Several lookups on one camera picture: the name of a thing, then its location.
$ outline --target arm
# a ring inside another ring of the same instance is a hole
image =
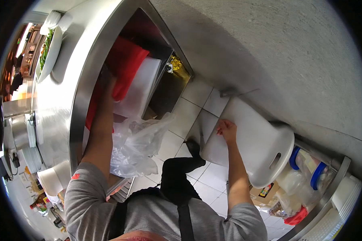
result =
[[[236,143],[237,126],[227,119],[219,120],[217,134],[222,135],[227,142],[229,155],[229,193],[228,193],[228,210],[230,211],[235,205],[240,203],[250,203],[253,205],[249,195],[249,182]]]
[[[111,91],[114,83],[115,78],[111,78],[99,99],[82,162],[75,171],[76,178],[67,187],[64,212],[71,240],[107,239],[108,224],[115,209],[115,204],[106,202],[113,148]]]
[[[110,78],[107,83],[105,93],[98,103],[97,113],[91,124],[90,136],[82,162],[88,162],[98,167],[106,180],[110,173],[111,152],[113,149],[113,139],[111,136],[113,129],[113,98],[111,96],[116,78]]]

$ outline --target bottle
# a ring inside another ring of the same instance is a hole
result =
[[[37,206],[45,205],[44,198],[46,197],[45,193],[40,194],[33,204],[30,205],[30,209],[34,209]]]

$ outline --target red logo on sleeve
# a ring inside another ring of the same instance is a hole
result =
[[[74,174],[71,179],[78,179],[79,178],[79,174]]]

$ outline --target blue lid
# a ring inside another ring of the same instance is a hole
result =
[[[296,164],[296,155],[298,154],[300,148],[299,147],[294,147],[294,149],[292,150],[292,154],[290,156],[290,160],[289,160],[289,163],[290,163],[290,166],[292,167],[292,169],[294,170],[299,170],[299,167],[298,165]]]
[[[320,175],[322,174],[324,168],[326,168],[326,164],[324,162],[320,162],[320,164],[318,165],[318,167],[315,169],[314,173],[312,174],[311,177],[311,181],[310,181],[310,186],[314,189],[314,190],[318,190],[318,179],[320,177]]]

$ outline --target white tile floor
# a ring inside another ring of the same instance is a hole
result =
[[[158,174],[136,178],[130,193],[156,186],[161,180],[163,162],[173,157],[191,157],[183,141],[190,137],[199,137],[203,133],[204,142],[216,126],[229,98],[221,98],[220,92],[200,79],[188,83],[181,98],[174,107],[176,120],[166,132],[158,155],[153,157],[157,163]],[[207,162],[187,174],[203,201],[209,204],[220,216],[227,217],[228,201],[225,184],[228,180],[228,168]],[[280,238],[293,226],[284,224],[283,219],[260,212],[267,226],[268,240]]]

